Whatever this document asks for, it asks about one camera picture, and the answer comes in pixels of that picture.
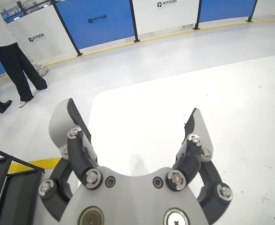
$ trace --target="silver metal plate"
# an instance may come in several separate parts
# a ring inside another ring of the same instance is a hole
[[[208,225],[197,199],[188,186],[178,192],[173,192],[167,187],[165,179],[171,168],[162,168],[139,177],[123,176],[106,167],[97,169],[102,173],[103,180],[113,176],[116,179],[115,185],[108,188],[103,181],[96,190],[87,190],[83,185],[79,186],[60,220],[60,225],[77,224],[82,211],[91,206],[103,212],[104,224],[107,225],[162,225],[165,214],[171,208],[183,211],[188,217],[189,224]],[[163,180],[162,188],[154,187],[155,177]]]

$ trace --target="black railing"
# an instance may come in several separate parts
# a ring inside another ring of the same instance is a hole
[[[45,168],[41,168],[41,167],[35,166],[35,165],[33,165],[33,164],[29,163],[29,162],[22,161],[22,160],[20,160],[20,159],[18,159],[16,157],[14,157],[12,155],[9,155],[7,153],[4,153],[2,151],[0,151],[0,155],[3,156],[3,157],[5,157],[5,158],[7,158],[10,162],[14,161],[14,162],[20,163],[20,164],[22,164],[24,166],[28,166],[30,168],[33,168],[33,169],[36,169],[36,170],[39,170],[39,171],[42,171],[42,172],[46,172],[47,171],[47,169],[45,169]]]

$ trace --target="yellow floor line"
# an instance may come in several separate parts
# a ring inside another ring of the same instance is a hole
[[[79,56],[79,57],[90,56],[90,55],[98,54],[98,53],[109,51],[109,50],[119,49],[119,48],[122,48],[122,47],[125,47],[125,46],[131,46],[131,45],[135,45],[135,44],[145,43],[145,42],[149,42],[149,41],[153,41],[153,40],[157,40],[157,39],[162,39],[162,38],[173,37],[173,36],[182,35],[182,34],[186,34],[186,33],[205,31],[205,30],[217,29],[217,28],[229,27],[229,26],[251,25],[251,24],[257,24],[257,23],[271,23],[271,22],[275,22],[275,20],[255,21],[255,22],[243,22],[243,23],[238,23],[238,24],[230,24],[230,25],[223,25],[223,26],[208,27],[208,28],[199,29],[199,30],[184,31],[184,32],[175,33],[175,34],[171,34],[171,35],[166,35],[166,36],[160,36],[160,37],[156,37],[156,38],[141,40],[140,42],[137,42],[137,43],[130,43],[130,44],[125,44],[125,45],[115,46],[115,47],[112,47],[112,48],[108,48],[108,49],[104,49],[104,50],[99,50],[99,51],[91,52],[91,53],[88,53],[88,54],[83,54],[82,56]],[[61,61],[57,61],[57,62],[54,62],[54,63],[47,64],[45,66],[51,66],[51,65],[54,65],[54,64],[70,61],[72,59],[76,59],[76,58],[79,58],[79,57],[68,58],[68,59],[65,59],[65,60],[61,60]],[[4,81],[6,79],[8,79],[8,77],[0,79],[0,81]]]
[[[270,22],[275,22],[275,20],[272,20],[272,21],[256,21],[256,22],[250,22],[250,23],[249,22],[244,22],[244,23],[238,23],[238,24],[230,24],[230,25],[209,27],[209,28],[199,29],[199,30],[196,30],[196,31],[195,30],[185,31],[185,32],[180,32],[180,33],[176,33],[176,34],[171,34],[171,35],[160,36],[160,37],[156,37],[156,38],[152,38],[152,39],[142,40],[141,42],[138,42],[138,43],[130,43],[130,44],[116,46],[116,47],[112,47],[112,48],[108,48],[108,49],[104,49],[104,50],[99,50],[99,51],[96,51],[96,52],[84,54],[84,55],[79,56],[79,57],[89,56],[89,55],[101,53],[101,52],[104,52],[104,51],[109,51],[109,50],[113,50],[113,49],[122,48],[122,47],[125,47],[125,46],[140,44],[140,43],[149,42],[149,41],[162,39],[162,38],[173,37],[173,36],[186,34],[186,33],[192,33],[192,32],[198,32],[198,31],[204,31],[204,30],[210,30],[210,29],[217,29],[217,28],[229,27],[229,26],[239,26],[239,25],[247,25],[247,24],[250,25],[250,24],[256,24],[256,23],[270,23]],[[73,58],[65,59],[65,60],[62,60],[62,61],[55,62],[55,63],[50,63],[50,64],[47,64],[46,66],[66,62],[66,61],[76,59],[76,58],[79,58],[79,57],[73,57]],[[0,79],[0,81],[6,80],[6,79],[8,79],[8,77]],[[52,159],[45,159],[45,160],[39,160],[39,161],[30,161],[30,163],[34,164],[36,166],[43,167],[43,168],[54,169],[55,166],[57,165],[57,163],[59,162],[59,160],[60,160],[60,158],[52,158]],[[9,173],[22,172],[22,171],[26,171],[26,170],[30,170],[30,169],[31,169],[30,167],[27,167],[27,166],[24,166],[24,165],[21,165],[21,164],[18,164],[18,163],[12,163],[10,168],[9,168]]]
[[[60,158],[52,158],[52,159],[45,159],[39,161],[30,161],[29,163],[34,164],[36,166],[40,166],[42,168],[47,169],[54,169],[57,163],[59,162]],[[9,173],[17,173],[22,171],[30,170],[31,168],[28,166],[21,165],[19,163],[12,163],[9,168]]]

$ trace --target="metal pole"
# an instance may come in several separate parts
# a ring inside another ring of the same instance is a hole
[[[254,14],[254,10],[255,10],[255,7],[256,7],[256,3],[257,3],[257,0],[255,0],[255,3],[254,3],[254,7],[253,7],[253,10],[252,10],[252,14],[249,16],[249,18],[246,20],[247,22],[253,22],[252,21],[252,16]]]
[[[136,43],[136,42],[140,42],[140,40],[138,39],[137,25],[135,23],[135,16],[134,16],[134,9],[133,9],[132,0],[129,0],[129,4],[130,4],[131,17],[132,17],[132,23],[133,23],[133,29],[134,29],[134,36],[135,36],[135,41],[134,42]]]
[[[17,1],[17,5],[19,6],[21,12],[23,13],[23,15],[27,15],[27,12],[25,10],[25,8],[23,8],[22,3],[20,1]]]
[[[7,153],[4,153],[4,152],[2,152],[2,151],[0,151],[0,155],[3,156],[3,157],[5,157],[5,158],[7,158],[7,159],[10,159],[10,160],[12,160],[12,161],[15,161],[15,162],[17,162],[17,163],[20,163],[20,164],[22,164],[22,165],[24,165],[24,166],[28,166],[28,167],[31,167],[31,168],[33,168],[33,169],[40,170],[40,171],[42,171],[42,172],[46,172],[46,169],[44,169],[44,168],[41,168],[41,167],[39,167],[39,166],[35,166],[35,165],[33,165],[33,164],[31,164],[31,163],[28,163],[28,162],[26,162],[26,161],[22,161],[22,160],[20,160],[20,159],[18,159],[18,158],[16,158],[16,157],[14,157],[14,156],[12,156],[12,155],[9,155],[9,154],[7,154]]]
[[[67,33],[67,35],[69,36],[69,38],[70,38],[70,40],[71,40],[71,42],[72,42],[72,45],[74,46],[74,48],[75,48],[75,50],[76,50],[76,52],[77,52],[77,54],[78,54],[77,57],[81,56],[82,53],[81,53],[81,52],[79,51],[79,49],[77,48],[77,46],[76,46],[76,44],[75,44],[75,42],[74,42],[74,40],[73,40],[73,38],[72,38],[72,36],[71,36],[71,34],[70,34],[68,28],[67,28],[67,26],[66,26],[66,24],[65,24],[65,22],[64,22],[64,20],[63,20],[63,17],[62,17],[62,15],[60,14],[60,12],[59,12],[59,10],[58,10],[58,8],[57,8],[56,1],[55,1],[55,0],[50,0],[50,1],[51,1],[51,4],[54,6],[54,9],[55,9],[55,11],[56,11],[56,13],[57,13],[58,18],[60,19],[60,22],[62,23],[64,29],[66,30],[66,33]]]
[[[199,7],[198,7],[198,15],[197,15],[197,22],[195,24],[194,30],[199,30],[199,21],[200,21],[200,14],[201,14],[201,7],[202,7],[202,0],[199,0]]]

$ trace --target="white sneaker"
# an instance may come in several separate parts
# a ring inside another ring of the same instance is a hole
[[[26,101],[20,101],[18,107],[21,108],[22,106],[24,106],[27,102]]]

